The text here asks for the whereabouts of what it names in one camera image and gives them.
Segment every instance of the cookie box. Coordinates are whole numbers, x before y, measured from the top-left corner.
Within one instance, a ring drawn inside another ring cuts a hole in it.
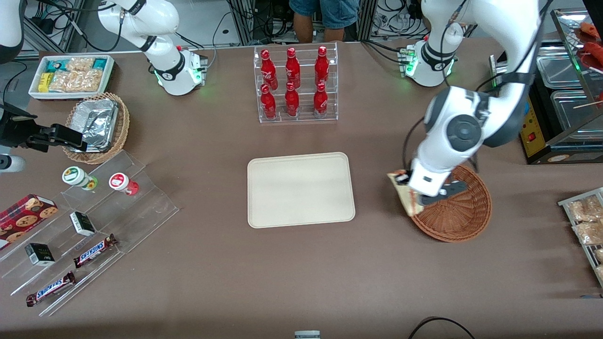
[[[28,194],[6,211],[0,212],[0,250],[58,211],[48,199]]]
[[[64,59],[69,59],[71,57],[86,57],[86,58],[95,58],[95,59],[106,59],[107,63],[105,64],[103,70],[103,76],[101,77],[101,83],[98,86],[98,90],[96,92],[69,92],[69,93],[61,93],[61,92],[40,92],[38,90],[38,85],[40,84],[40,80],[42,80],[42,74],[46,72],[48,67],[48,63],[53,60],[57,60],[63,57]],[[38,65],[36,74],[34,75],[33,80],[31,81],[29,94],[32,98],[45,101],[45,100],[79,100],[83,98],[89,98],[97,94],[104,93],[107,89],[107,85],[109,84],[109,79],[111,77],[111,73],[113,71],[113,65],[115,61],[107,54],[66,54],[66,55],[52,55],[48,57],[43,57],[40,59],[40,64]]]

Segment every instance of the red coca-cola bottle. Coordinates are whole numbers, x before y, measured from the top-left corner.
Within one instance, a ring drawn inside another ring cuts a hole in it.
[[[318,58],[314,64],[316,86],[322,81],[327,83],[329,79],[329,59],[327,59],[327,48],[325,46],[318,47]]]
[[[279,88],[279,82],[276,80],[276,67],[274,67],[274,63],[270,60],[270,52],[267,49],[263,49],[260,55],[262,56],[262,77],[264,78],[264,83],[268,84],[271,90],[276,90]]]
[[[290,117],[295,118],[300,111],[300,96],[295,90],[293,81],[287,82],[285,101],[287,102],[287,114]]]
[[[314,116],[318,119],[322,119],[327,115],[328,99],[327,93],[324,92],[324,83],[321,81],[316,86],[316,93],[314,93]]]
[[[264,110],[264,115],[268,120],[276,119],[276,101],[274,100],[274,96],[270,93],[270,87],[267,84],[262,84],[262,96],[260,97],[260,101],[262,102],[262,108]]]
[[[285,70],[287,71],[287,81],[293,81],[295,88],[299,88],[302,85],[302,75],[300,73],[300,62],[295,56],[295,48],[293,47],[287,49]]]

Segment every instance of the denim shorts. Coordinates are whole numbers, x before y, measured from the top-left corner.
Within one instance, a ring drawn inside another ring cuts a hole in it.
[[[355,23],[359,4],[360,0],[289,0],[291,9],[302,16],[312,16],[320,6],[323,25],[332,30]]]

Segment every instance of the aluminum foil container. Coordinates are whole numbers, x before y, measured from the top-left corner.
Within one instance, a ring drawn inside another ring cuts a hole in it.
[[[82,133],[87,153],[103,153],[111,148],[118,112],[119,104],[111,99],[82,101],[75,107],[69,128]]]

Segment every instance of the red cookie box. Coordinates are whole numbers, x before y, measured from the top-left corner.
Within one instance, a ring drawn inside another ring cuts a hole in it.
[[[57,205],[52,200],[28,194],[6,211],[0,212],[0,250],[57,211]]]

